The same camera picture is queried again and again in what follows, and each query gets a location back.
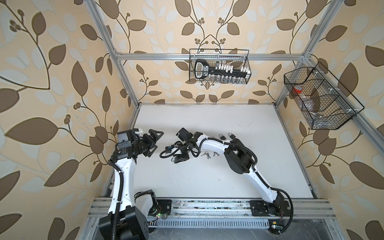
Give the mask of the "medium padlock key bunch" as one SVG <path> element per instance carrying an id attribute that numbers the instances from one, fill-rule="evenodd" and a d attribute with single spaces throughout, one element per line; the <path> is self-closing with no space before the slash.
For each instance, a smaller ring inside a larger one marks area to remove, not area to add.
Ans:
<path id="1" fill-rule="evenodd" d="M 211 157 L 210 157 L 210 154 L 209 154 L 208 152 L 204 152 L 204 153 L 203 153 L 203 156 L 206 156 L 208 159 L 211 158 Z"/>

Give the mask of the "small black padlock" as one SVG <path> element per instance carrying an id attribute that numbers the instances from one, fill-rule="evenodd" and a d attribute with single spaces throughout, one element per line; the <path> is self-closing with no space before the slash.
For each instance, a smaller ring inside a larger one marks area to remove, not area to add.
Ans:
<path id="1" fill-rule="evenodd" d="M 224 135 L 222 135 L 222 134 L 219 135 L 219 138 L 220 138 L 221 140 L 224 140 L 224 141 L 227 139 L 227 138 L 226 138 Z"/>

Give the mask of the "smallest black padlock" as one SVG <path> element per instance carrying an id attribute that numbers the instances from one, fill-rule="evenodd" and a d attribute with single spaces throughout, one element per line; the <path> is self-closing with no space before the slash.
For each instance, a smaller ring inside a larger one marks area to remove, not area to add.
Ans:
<path id="1" fill-rule="evenodd" d="M 232 134 L 232 133 L 229 133 L 229 137 L 230 137 L 232 140 L 236 138 L 236 136 L 235 136 L 234 134 Z"/>

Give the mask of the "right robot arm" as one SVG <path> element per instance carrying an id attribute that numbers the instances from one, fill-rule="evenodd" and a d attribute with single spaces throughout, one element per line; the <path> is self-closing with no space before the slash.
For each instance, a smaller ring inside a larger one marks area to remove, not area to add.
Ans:
<path id="1" fill-rule="evenodd" d="M 271 216 L 281 213 L 285 198 L 282 191 L 273 188 L 267 180 L 260 174 L 256 164 L 257 156 L 244 144 L 230 134 L 230 140 L 224 136 L 219 139 L 209 137 L 203 133 L 189 133 L 182 128 L 178 133 L 179 141 L 165 147 L 160 154 L 161 158 L 173 158 L 173 162 L 180 163 L 190 159 L 189 154 L 198 157 L 203 151 L 211 151 L 216 154 L 223 154 L 232 171 L 239 175 L 245 175 L 261 195 L 263 200 L 263 212 Z"/>

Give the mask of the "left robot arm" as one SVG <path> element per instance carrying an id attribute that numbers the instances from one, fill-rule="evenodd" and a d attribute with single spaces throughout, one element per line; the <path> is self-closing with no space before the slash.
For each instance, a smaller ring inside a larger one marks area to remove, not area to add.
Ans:
<path id="1" fill-rule="evenodd" d="M 107 216 L 99 220 L 99 230 L 105 240 L 146 240 L 149 237 L 148 215 L 158 202 L 153 190 L 134 194 L 134 178 L 139 155 L 151 157 L 157 149 L 162 131 L 141 129 L 118 133 L 108 164 L 114 169 L 114 188 Z"/>

